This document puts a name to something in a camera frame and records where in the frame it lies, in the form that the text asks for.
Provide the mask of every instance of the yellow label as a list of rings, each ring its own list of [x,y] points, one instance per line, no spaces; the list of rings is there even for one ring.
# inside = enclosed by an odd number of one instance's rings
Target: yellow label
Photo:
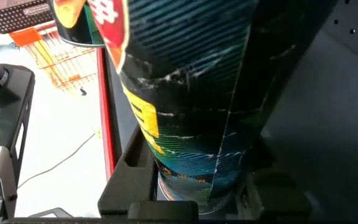
[[[161,147],[154,141],[154,138],[159,138],[157,113],[155,107],[135,96],[133,93],[123,85],[125,95],[128,97],[129,104],[131,105],[132,111],[135,114],[136,120],[139,122],[141,130],[143,132],[146,141],[148,141],[155,150],[161,154],[165,154]]]

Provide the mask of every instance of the black cable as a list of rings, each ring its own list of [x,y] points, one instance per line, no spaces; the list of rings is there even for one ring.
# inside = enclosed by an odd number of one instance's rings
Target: black cable
[[[33,178],[36,178],[42,174],[45,174],[51,170],[53,170],[54,168],[58,167],[60,164],[64,163],[65,161],[67,161],[69,158],[73,157],[89,140],[91,140],[91,138],[94,136],[94,133],[91,135],[91,137],[89,137],[83,144],[81,144],[78,149],[76,149],[71,155],[69,155],[68,157],[66,157],[66,159],[60,161],[58,164],[56,164],[55,166],[53,166],[52,168],[48,169],[48,170],[45,170],[39,174],[36,174],[30,178],[28,178],[27,180],[25,180],[25,182],[23,182],[23,184],[20,184],[17,189],[19,190],[20,187],[22,187],[25,183],[27,183],[29,180],[33,179]]]

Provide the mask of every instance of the gray wall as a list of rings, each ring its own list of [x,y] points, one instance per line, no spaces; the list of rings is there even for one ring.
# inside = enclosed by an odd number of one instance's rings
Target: gray wall
[[[314,220],[358,221],[358,0],[339,0],[262,134]]]

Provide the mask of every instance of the white floor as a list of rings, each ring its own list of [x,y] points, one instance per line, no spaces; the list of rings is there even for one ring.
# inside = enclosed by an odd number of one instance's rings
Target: white floor
[[[0,46],[0,62],[32,69],[35,90],[19,185],[74,152],[100,127],[97,79],[85,90],[84,103],[56,90],[44,71],[23,50]],[[18,190],[17,217],[60,207],[75,217],[98,217],[98,199],[106,185],[103,143],[96,135],[71,159]]]

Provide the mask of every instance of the orange wire basket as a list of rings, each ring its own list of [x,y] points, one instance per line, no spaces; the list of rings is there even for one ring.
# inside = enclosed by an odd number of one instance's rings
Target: orange wire basket
[[[54,22],[9,35],[18,47],[24,47],[30,53],[39,68],[47,72],[56,88],[77,90],[96,77],[95,50],[62,41]]]

